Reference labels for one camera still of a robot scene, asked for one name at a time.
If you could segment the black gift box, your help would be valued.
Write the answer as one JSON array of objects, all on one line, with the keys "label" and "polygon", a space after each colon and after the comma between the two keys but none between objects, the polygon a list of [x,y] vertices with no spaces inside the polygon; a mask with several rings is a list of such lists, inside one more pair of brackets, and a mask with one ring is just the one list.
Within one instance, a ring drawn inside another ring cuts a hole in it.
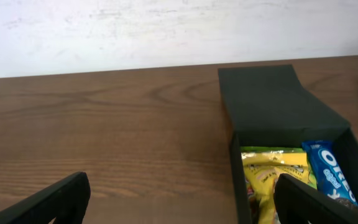
[{"label": "black gift box", "polygon": [[358,203],[358,142],[350,124],[305,90],[291,65],[221,68],[218,75],[234,129],[229,154],[239,223],[252,221],[243,146],[299,147],[307,140],[331,140]]}]

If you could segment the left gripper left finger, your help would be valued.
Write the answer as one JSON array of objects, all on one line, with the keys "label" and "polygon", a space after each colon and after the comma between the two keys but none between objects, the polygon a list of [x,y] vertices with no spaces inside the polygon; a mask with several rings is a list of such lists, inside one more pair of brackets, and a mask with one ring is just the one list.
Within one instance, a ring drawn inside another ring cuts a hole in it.
[{"label": "left gripper left finger", "polygon": [[82,224],[90,195],[86,173],[75,172],[0,211],[0,224]]}]

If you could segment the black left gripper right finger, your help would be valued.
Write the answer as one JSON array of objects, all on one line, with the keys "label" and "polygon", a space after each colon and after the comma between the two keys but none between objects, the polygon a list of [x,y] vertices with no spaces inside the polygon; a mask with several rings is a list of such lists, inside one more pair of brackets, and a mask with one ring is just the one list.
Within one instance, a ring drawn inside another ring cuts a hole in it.
[{"label": "black left gripper right finger", "polygon": [[288,174],[280,175],[273,199],[281,224],[358,224],[357,211]]}]

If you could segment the blue Oreo cookie pack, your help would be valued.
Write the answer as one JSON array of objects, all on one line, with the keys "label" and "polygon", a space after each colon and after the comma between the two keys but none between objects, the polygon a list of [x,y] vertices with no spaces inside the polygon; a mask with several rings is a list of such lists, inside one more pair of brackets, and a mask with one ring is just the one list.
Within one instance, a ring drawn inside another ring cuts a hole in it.
[{"label": "blue Oreo cookie pack", "polygon": [[358,210],[358,203],[333,153],[333,142],[305,141],[311,169],[316,177],[318,190],[351,210]]}]

